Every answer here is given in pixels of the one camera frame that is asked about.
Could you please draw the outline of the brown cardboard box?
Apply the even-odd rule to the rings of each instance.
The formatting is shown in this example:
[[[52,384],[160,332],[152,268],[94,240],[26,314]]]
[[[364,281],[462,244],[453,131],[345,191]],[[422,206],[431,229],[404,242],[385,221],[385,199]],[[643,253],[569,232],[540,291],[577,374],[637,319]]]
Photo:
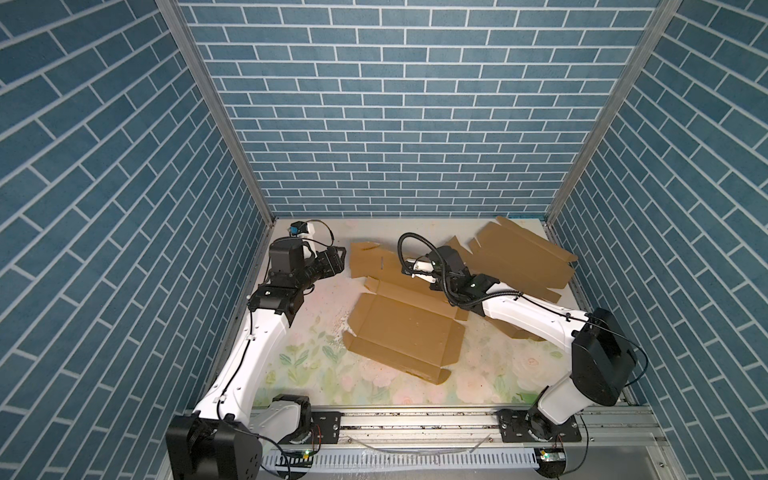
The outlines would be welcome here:
[[[343,332],[348,351],[440,385],[458,362],[469,314],[419,278],[401,273],[396,253],[374,242],[350,245],[350,275],[366,292]]]

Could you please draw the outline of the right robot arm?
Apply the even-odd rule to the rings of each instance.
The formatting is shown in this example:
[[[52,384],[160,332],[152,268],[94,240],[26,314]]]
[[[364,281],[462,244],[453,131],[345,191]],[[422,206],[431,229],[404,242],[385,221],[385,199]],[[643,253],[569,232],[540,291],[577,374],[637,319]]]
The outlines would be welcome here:
[[[567,373],[544,387],[526,414],[534,438],[554,439],[589,406],[614,406],[629,384],[637,357],[610,311],[585,312],[536,300],[495,277],[471,272],[447,245],[409,262],[403,271],[430,282],[451,305],[532,333],[570,359]]]

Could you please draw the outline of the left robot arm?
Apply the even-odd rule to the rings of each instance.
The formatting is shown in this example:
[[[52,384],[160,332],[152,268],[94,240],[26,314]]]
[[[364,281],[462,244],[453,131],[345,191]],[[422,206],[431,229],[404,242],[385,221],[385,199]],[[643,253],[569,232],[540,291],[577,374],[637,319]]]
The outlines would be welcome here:
[[[264,470],[281,479],[291,477],[290,457],[281,444],[316,433],[310,400],[281,394],[253,417],[254,399],[306,292],[341,274],[345,257],[345,248],[307,234],[270,245],[266,279],[248,299],[228,359],[192,412],[174,417],[168,426],[165,441],[174,478],[254,479]],[[262,459],[270,449],[282,461],[265,469]]]

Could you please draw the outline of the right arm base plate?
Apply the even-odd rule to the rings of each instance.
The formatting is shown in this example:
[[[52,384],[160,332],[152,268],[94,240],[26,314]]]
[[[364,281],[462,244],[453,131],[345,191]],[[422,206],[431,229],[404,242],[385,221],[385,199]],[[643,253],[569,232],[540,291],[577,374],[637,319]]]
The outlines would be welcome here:
[[[536,409],[503,408],[495,412],[504,443],[552,442],[578,443],[582,434],[574,416],[555,424]]]

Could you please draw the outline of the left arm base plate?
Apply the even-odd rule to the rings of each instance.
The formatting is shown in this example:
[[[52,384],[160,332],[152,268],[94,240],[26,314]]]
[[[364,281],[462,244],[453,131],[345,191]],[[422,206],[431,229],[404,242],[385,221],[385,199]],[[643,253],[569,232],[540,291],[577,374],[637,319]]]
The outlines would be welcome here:
[[[311,445],[313,449],[319,449],[326,444],[335,445],[339,442],[342,417],[343,414],[340,411],[313,412],[307,430],[290,443]]]

